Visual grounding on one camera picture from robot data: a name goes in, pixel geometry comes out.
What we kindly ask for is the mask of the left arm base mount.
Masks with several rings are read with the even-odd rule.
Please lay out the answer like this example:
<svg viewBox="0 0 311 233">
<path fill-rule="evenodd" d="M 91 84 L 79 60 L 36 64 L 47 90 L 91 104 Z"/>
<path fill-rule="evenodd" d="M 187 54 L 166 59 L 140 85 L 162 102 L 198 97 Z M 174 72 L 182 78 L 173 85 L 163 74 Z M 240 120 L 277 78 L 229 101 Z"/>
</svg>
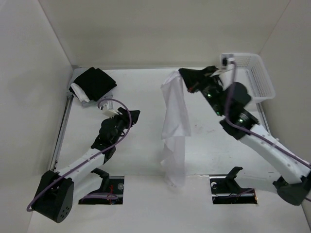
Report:
<svg viewBox="0 0 311 233">
<path fill-rule="evenodd" d="M 78 201 L 79 205 L 122 205 L 124 193 L 124 176 L 109 177 L 99 189 L 88 194 L 88 198 Z"/>
</svg>

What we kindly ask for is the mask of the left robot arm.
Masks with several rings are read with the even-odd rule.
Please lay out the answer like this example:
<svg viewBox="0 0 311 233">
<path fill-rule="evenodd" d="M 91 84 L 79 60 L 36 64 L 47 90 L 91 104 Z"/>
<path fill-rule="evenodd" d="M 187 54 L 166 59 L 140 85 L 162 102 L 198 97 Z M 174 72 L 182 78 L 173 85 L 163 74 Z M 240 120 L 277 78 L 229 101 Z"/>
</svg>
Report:
<svg viewBox="0 0 311 233">
<path fill-rule="evenodd" d="M 139 110 L 119 108 L 101 123 L 90 149 L 75 162 L 58 171 L 45 172 L 27 211 L 36 211 L 56 223 L 65 220 L 76 201 L 95 197 L 109 188 L 109 174 L 99 167 L 111 159 L 116 145 L 137 123 Z"/>
</svg>

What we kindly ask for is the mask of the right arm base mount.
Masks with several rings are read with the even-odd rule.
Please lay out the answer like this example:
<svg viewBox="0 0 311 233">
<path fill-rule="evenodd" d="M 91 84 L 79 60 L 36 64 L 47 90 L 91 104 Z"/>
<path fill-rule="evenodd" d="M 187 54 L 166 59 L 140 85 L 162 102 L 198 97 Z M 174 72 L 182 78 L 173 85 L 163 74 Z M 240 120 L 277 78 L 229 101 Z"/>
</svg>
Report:
<svg viewBox="0 0 311 233">
<path fill-rule="evenodd" d="M 253 188 L 241 188 L 235 181 L 242 167 L 233 167 L 228 174 L 210 175 L 213 204 L 257 204 Z"/>
</svg>

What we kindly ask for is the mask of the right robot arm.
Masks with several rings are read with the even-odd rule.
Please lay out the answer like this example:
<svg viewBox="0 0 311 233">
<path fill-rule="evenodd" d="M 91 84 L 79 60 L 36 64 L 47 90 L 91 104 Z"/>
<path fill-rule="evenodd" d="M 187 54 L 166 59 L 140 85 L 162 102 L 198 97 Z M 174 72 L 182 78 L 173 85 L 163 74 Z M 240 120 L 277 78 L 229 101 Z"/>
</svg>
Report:
<svg viewBox="0 0 311 233">
<path fill-rule="evenodd" d="M 212 193 L 222 196 L 225 202 L 231 198 L 261 189 L 277 194 L 285 202 L 299 206 L 311 191 L 311 165 L 294 155 L 260 124 L 259 120 L 246 110 L 251 101 L 244 84 L 236 81 L 236 70 L 225 85 L 220 69 L 209 66 L 202 70 L 180 68 L 178 70 L 189 93 L 200 92 L 217 116 L 223 117 L 220 125 L 237 141 L 257 152 L 280 174 L 277 180 L 239 177 L 241 166 L 233 167 L 225 177 L 213 179 Z"/>
</svg>

